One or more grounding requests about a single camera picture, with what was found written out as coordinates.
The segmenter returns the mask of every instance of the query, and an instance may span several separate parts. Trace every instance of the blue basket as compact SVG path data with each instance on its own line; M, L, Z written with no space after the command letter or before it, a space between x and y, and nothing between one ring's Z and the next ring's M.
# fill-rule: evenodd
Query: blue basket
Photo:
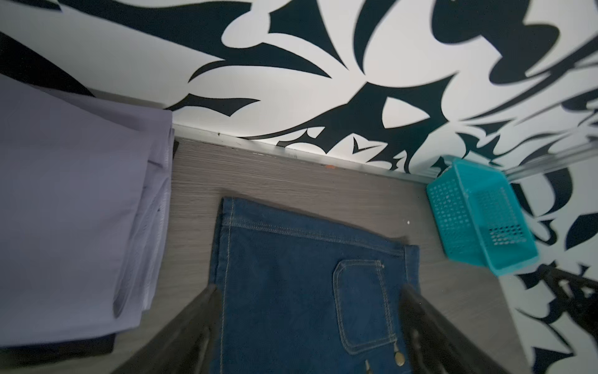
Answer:
M427 191L451 260L487 266L495 275L537 261L534 239L501 171L456 160Z

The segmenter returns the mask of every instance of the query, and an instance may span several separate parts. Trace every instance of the wall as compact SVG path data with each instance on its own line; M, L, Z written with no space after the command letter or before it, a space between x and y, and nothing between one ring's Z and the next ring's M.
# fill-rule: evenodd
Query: wall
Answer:
M499 280L534 374L593 373L598 366L598 336L563 310L537 272L542 263L598 280L597 184L598 157L513 184L540 261ZM582 291L570 297L596 298Z
M0 32L3 74L391 170L598 136L595 0L0 0Z

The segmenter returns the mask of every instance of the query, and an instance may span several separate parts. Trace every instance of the lavender folded cloth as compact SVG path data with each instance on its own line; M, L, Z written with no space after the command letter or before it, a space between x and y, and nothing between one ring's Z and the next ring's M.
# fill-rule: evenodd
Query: lavender folded cloth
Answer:
M138 326L164 251L172 114L0 75L0 346Z

